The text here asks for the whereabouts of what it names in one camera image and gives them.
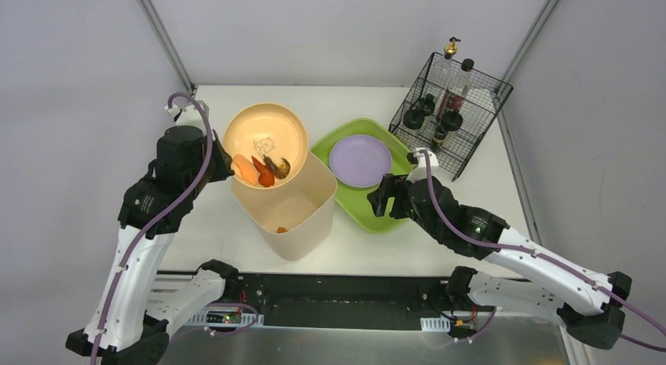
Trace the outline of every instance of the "wall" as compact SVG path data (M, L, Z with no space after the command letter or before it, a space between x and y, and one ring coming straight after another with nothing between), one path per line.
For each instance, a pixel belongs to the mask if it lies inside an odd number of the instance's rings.
M199 84L410 86L452 36L501 76L545 0L153 0Z
M506 108L546 246L634 279L666 323L666 0L562 0ZM628 312L625 334L666 345ZM599 364L664 363L620 341Z
M0 363L67 364L181 87L136 0L0 0Z

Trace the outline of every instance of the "white table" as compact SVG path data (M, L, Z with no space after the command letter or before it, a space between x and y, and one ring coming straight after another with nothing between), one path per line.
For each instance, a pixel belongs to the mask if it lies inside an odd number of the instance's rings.
M201 86L197 100L210 108L220 136L231 118L258 102L283 104L300 116L310 145L356 118L388 126L408 88L323 86ZM513 174L497 124L493 124L463 175L448 184L461 204L479 206L527 234ZM437 244L413 222L373 235L363 231L337 206L328 238L300 261L285 261L265 244L230 191L230 184L209 184L183 220L160 269L193 270L218 259L241 272L374 276L446 276L466 265L496 276L515 277L504 268L461 257Z

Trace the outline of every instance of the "metal mesh basket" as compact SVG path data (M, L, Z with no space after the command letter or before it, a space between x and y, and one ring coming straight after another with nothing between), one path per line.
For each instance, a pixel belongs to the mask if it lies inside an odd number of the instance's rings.
M420 97L432 94L435 97L435 113L439 112L445 94L443 86L446 75L439 68L432 68L442 58L440 53L433 53L423 66L419 77L414 81L402 105L391 120L389 131L410 149L430 148L430 139L435 130L435 115L426 117L418 135L410 133L400 126L404 113L412 108ZM460 62L452 61L453 73L460 72ZM495 121L498 112L504 106L513 86L473 69L470 73L470 90L464 99L459 113L463 124L454 133L449 133L444 143L437 150L437 159L442 168L453 174L455 181L463 173L467 163L477 150L478 145Z

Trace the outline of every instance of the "orange plate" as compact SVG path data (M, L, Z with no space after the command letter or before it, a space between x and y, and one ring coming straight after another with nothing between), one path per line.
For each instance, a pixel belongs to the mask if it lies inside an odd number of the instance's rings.
M264 164L263 155L277 165L284 157L291 164L291 171L286 178L276 178L275 184L267 187L275 188L290 181L301 170L308 155L308 134L292 110L280 104L253 104L231 120L222 147L232 157L241 154L251 161L254 156ZM239 173L235 178L252 188L266 188L248 184Z

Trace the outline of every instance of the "bin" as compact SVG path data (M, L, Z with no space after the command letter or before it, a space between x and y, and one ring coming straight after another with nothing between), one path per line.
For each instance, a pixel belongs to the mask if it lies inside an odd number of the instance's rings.
M231 185L263 239L288 261L306 256L331 232L337 187L333 173L310 151L301 172L278 188L251 188L236 179ZM288 232L277 233L279 227Z

